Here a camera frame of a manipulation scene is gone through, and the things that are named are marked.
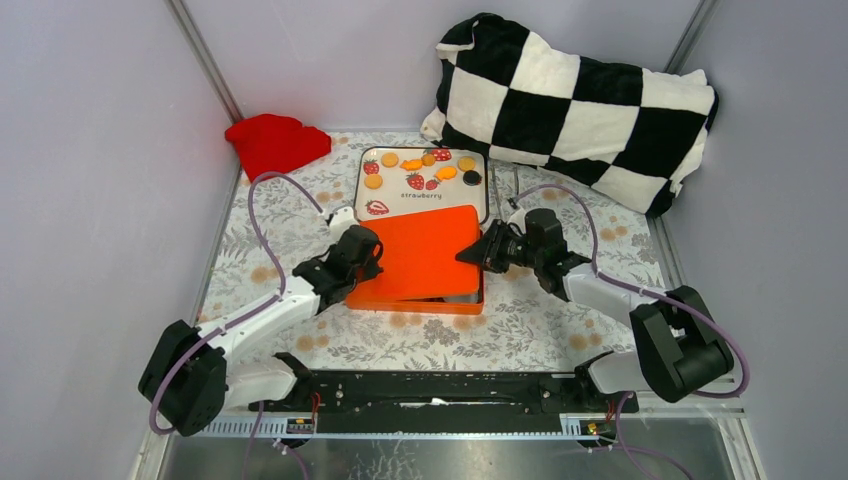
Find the orange cookie tin box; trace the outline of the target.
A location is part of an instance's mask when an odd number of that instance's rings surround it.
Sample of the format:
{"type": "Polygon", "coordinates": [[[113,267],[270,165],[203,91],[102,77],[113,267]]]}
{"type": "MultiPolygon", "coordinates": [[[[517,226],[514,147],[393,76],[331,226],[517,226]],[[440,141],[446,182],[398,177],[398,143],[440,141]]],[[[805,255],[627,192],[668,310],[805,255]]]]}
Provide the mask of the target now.
{"type": "Polygon", "coordinates": [[[394,273],[380,273],[375,279],[358,285],[347,296],[345,304],[353,310],[477,315],[482,312],[484,306],[484,276],[479,268],[475,268],[475,273],[478,276],[475,283],[477,290],[472,294],[404,300],[390,299],[378,289],[387,287],[394,291],[401,287],[413,286],[414,281],[403,277],[399,270],[394,273]]]}

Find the orange tin lid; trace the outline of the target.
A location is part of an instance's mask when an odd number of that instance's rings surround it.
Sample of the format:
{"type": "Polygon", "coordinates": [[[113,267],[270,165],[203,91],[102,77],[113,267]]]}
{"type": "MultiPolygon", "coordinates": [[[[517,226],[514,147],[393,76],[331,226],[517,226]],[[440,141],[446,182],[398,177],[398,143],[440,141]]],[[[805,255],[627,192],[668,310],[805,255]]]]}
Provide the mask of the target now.
{"type": "Polygon", "coordinates": [[[481,272],[456,255],[479,239],[471,205],[366,220],[383,244],[383,272],[358,285],[347,297],[352,309],[378,310],[404,301],[475,294],[481,272]]]}

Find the metal serving tongs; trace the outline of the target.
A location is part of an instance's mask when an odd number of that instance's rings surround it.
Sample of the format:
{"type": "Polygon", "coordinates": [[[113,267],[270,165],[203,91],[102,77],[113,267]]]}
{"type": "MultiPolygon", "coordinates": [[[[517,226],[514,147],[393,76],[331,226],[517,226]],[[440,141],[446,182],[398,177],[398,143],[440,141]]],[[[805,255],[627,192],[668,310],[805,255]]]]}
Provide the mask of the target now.
{"type": "Polygon", "coordinates": [[[518,166],[508,162],[490,161],[489,185],[495,213],[505,220],[517,209],[513,197],[519,193],[520,179],[518,166]]]}

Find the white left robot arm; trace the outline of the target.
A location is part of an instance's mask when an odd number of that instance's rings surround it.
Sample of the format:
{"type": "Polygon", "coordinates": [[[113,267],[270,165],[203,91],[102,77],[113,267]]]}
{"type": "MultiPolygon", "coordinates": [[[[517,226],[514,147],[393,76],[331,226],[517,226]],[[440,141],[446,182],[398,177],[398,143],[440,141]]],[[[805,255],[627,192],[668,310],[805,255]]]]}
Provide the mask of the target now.
{"type": "Polygon", "coordinates": [[[192,436],[224,410],[275,400],[296,411],[309,401],[308,370],[291,355],[259,364],[238,360],[285,327],[338,304],[382,271],[382,243],[360,225],[347,227],[321,256],[299,264],[283,287],[209,327],[177,320],[165,328],[138,383],[151,403],[149,425],[160,434],[192,436]]]}

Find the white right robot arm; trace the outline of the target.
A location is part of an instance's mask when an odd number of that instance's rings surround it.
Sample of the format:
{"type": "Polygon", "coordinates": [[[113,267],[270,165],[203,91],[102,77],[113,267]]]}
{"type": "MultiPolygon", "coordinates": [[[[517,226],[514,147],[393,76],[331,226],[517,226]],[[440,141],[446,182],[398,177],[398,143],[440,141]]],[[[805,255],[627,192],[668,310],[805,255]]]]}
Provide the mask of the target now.
{"type": "Polygon", "coordinates": [[[674,403],[735,367],[730,346],[710,325],[694,289],[658,293],[604,276],[589,258],[568,249],[550,209],[530,211],[523,230],[493,222],[456,259],[498,274],[511,266],[530,268],[545,292],[631,329],[634,351],[602,354],[576,367],[573,396],[583,410],[597,412],[625,391],[650,390],[674,403]]]}

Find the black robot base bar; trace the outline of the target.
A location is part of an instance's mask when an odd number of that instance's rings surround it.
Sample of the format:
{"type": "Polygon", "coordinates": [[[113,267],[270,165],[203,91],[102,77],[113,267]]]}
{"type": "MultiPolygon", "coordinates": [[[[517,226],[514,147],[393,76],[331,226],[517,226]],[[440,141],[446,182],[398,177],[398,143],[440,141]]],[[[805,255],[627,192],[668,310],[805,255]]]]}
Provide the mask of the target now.
{"type": "Polygon", "coordinates": [[[320,434],[554,434],[561,418],[636,413],[636,400],[550,372],[313,370],[283,400],[249,408],[303,413],[320,434]]]}

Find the black sandwich cookie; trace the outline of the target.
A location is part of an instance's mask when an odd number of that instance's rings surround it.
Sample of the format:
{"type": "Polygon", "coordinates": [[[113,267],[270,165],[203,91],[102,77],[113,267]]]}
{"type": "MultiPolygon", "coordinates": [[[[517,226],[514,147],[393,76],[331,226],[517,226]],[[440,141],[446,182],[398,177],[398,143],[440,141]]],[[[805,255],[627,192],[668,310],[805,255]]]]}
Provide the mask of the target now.
{"type": "Polygon", "coordinates": [[[476,170],[468,170],[463,173],[463,183],[468,186],[477,186],[482,182],[482,176],[476,170]]]}

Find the round yellow biscuit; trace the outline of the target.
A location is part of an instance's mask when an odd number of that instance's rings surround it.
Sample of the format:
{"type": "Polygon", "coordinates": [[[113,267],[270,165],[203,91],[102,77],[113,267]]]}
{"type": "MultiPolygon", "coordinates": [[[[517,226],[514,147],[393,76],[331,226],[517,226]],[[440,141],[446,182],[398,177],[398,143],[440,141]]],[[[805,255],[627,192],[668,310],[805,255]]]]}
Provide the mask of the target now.
{"type": "Polygon", "coordinates": [[[364,179],[364,185],[371,190],[379,189],[383,185],[382,176],[379,174],[368,174],[364,179]]]}
{"type": "Polygon", "coordinates": [[[457,168],[462,172],[473,171],[476,167],[476,160],[471,156],[463,156],[457,161],[457,168]]]}
{"type": "Polygon", "coordinates": [[[381,156],[380,162],[386,168],[393,168],[398,165],[399,157],[394,152],[388,152],[381,156]]]}

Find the orange fish shaped cookie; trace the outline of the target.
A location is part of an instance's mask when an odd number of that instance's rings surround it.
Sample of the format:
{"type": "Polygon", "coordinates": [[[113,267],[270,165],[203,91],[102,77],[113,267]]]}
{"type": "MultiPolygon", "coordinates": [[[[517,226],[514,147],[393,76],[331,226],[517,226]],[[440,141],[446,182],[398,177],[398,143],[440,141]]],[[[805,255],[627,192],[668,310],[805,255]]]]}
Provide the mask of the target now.
{"type": "Polygon", "coordinates": [[[405,160],[400,164],[400,168],[408,172],[418,171],[422,167],[423,161],[421,159],[405,160]]]}
{"type": "Polygon", "coordinates": [[[434,177],[435,177],[435,178],[436,178],[439,182],[443,182],[443,181],[445,181],[445,180],[449,180],[449,179],[453,179],[453,178],[455,178],[455,177],[456,177],[456,175],[457,175],[457,172],[458,172],[458,170],[457,170],[457,168],[456,168],[456,167],[453,167],[453,166],[445,166],[445,167],[440,168],[440,169],[436,172],[436,174],[434,175],[434,177]]]}

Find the strawberry print white tray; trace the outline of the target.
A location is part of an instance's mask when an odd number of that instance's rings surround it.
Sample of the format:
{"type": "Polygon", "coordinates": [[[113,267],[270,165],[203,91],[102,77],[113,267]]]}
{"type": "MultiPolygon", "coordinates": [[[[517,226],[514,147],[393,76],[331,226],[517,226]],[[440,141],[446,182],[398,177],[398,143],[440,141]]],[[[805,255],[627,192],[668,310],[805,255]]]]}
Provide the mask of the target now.
{"type": "Polygon", "coordinates": [[[484,223],[489,216],[488,162],[483,155],[469,150],[437,147],[372,147],[362,154],[353,206],[357,220],[374,220],[459,206],[472,206],[480,223],[484,223]],[[399,157],[398,165],[393,168],[386,168],[380,162],[381,156],[388,152],[394,152],[399,157]],[[420,170],[412,172],[400,168],[403,161],[421,159],[425,153],[435,156],[434,165],[423,165],[420,170]],[[474,170],[482,176],[480,185],[468,186],[463,183],[464,172],[457,168],[457,161],[463,156],[475,158],[474,170]],[[456,167],[457,175],[453,179],[439,182],[434,175],[445,166],[456,167]],[[368,174],[381,175],[383,185],[376,190],[366,188],[364,179],[368,174]]]}

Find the red cloth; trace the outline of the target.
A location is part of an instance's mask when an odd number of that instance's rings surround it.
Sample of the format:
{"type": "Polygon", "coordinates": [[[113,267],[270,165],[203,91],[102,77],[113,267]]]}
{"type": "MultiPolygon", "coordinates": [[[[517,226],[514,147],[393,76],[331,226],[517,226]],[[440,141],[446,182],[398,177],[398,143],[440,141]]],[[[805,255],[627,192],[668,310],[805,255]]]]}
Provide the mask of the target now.
{"type": "Polygon", "coordinates": [[[232,125],[224,138],[235,149],[242,169],[253,182],[267,172],[290,173],[331,152],[331,137],[299,120],[275,114],[257,115],[232,125]]]}

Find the checkered black white blanket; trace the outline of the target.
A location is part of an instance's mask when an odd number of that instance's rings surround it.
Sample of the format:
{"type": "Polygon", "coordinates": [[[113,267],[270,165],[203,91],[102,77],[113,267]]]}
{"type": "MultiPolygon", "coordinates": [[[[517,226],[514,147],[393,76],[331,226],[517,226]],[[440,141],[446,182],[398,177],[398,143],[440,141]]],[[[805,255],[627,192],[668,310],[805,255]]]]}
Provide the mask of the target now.
{"type": "Polygon", "coordinates": [[[719,96],[686,75],[554,49],[480,13],[439,41],[442,78],[421,126],[430,142],[556,172],[655,217],[701,165],[719,96]]]}

